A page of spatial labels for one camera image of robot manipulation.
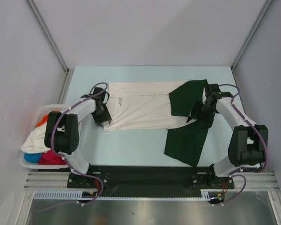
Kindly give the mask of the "white green raglan t-shirt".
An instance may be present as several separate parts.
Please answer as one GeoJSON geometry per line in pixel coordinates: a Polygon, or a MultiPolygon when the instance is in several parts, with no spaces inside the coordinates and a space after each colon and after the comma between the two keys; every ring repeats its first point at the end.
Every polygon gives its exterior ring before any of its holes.
{"type": "Polygon", "coordinates": [[[104,124],[104,131],[165,129],[164,154],[197,167],[209,128],[190,113],[195,102],[206,99],[207,85],[207,80],[111,82],[111,122],[104,124]]]}

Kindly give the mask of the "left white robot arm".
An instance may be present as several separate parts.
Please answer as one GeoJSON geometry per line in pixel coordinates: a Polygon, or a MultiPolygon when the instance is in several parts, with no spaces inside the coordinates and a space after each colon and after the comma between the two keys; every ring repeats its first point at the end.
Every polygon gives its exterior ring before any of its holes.
{"type": "Polygon", "coordinates": [[[109,93],[105,88],[95,85],[89,94],[82,95],[80,101],[61,111],[50,112],[44,136],[44,144],[53,153],[60,156],[68,165],[71,172],[79,175],[78,182],[83,187],[90,187],[94,180],[100,190],[104,183],[88,172],[89,163],[83,158],[79,147],[79,123],[88,115],[92,115],[96,126],[103,127],[104,123],[111,123],[111,115],[107,109],[109,93]]]}

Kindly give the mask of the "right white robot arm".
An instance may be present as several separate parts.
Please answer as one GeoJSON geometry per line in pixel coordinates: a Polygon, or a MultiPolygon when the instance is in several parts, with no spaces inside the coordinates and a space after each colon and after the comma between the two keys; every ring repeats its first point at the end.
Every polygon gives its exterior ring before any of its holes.
{"type": "Polygon", "coordinates": [[[268,160],[268,129],[258,125],[238,109],[236,96],[220,90],[218,84],[207,84],[203,101],[195,101],[188,120],[195,119],[203,128],[210,128],[216,114],[221,114],[232,129],[228,155],[212,164],[205,175],[204,187],[219,189],[232,181],[237,172],[262,173],[268,160]]]}

